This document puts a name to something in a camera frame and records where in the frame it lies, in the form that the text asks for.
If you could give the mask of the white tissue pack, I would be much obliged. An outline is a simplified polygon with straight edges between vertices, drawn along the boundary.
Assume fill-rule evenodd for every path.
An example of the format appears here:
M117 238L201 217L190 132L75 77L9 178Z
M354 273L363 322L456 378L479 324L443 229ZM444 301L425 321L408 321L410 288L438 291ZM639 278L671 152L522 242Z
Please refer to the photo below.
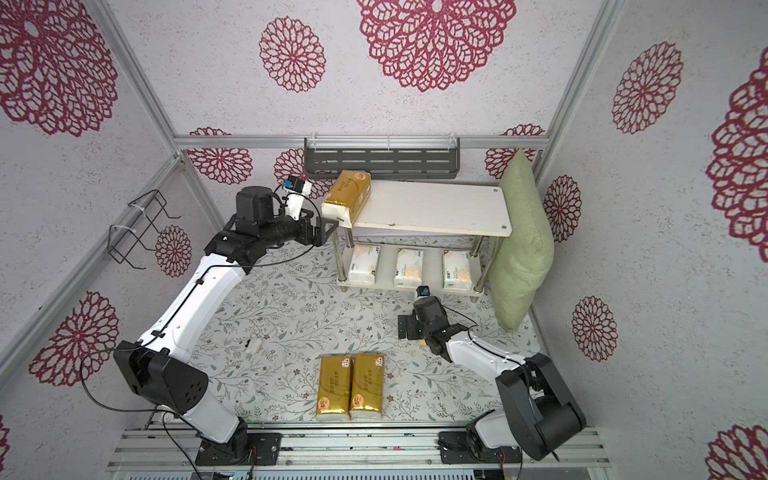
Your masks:
M403 288L417 288L422 284L423 251L400 248L396 257L393 284Z
M467 251L445 250L442 265L444 289L463 292L472 290L470 255Z
M352 250L348 280L355 284L373 285L376 282L379 255L379 246L357 244Z

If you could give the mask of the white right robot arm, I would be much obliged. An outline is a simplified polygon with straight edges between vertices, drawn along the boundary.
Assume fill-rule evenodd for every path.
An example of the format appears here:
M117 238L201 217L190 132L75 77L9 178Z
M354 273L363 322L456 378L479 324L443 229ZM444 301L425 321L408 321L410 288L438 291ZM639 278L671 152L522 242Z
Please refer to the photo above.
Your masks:
M495 385L501 407L462 432L439 433L443 463L504 464L524 456L540 461L586 428L582 409L547 355L505 352L470 326L452 323L451 311L437 297L422 296L409 314L398 317L398 337L422 341L432 354Z

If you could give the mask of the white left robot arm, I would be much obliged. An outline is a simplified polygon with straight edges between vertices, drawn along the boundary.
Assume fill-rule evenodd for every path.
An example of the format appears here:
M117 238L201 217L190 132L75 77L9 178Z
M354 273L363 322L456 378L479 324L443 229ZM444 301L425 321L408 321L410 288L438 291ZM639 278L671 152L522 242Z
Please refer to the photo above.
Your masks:
M281 190L250 186L236 195L236 212L206 245L191 280L160 318L135 342L121 342L114 359L130 390L179 415L204 439L227 444L245 423L208 389L205 372L190 363L214 314L263 257L289 242L322 246L326 224L307 180L288 177Z

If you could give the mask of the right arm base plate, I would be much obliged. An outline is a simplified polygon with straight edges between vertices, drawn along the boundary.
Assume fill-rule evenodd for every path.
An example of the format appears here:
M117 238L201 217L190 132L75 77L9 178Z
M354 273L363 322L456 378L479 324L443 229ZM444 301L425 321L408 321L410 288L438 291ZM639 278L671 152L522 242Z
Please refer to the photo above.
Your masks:
M438 434L438 450L444 464L520 463L519 447L487 447L479 435L468 431L442 431Z

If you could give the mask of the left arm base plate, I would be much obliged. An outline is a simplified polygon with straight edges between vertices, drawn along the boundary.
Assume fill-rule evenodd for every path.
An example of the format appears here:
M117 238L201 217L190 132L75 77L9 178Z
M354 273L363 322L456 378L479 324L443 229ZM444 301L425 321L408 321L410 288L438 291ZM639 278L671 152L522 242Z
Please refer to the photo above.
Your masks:
M202 438L194 464L196 466L275 466L280 452L279 433L241 431L226 443Z

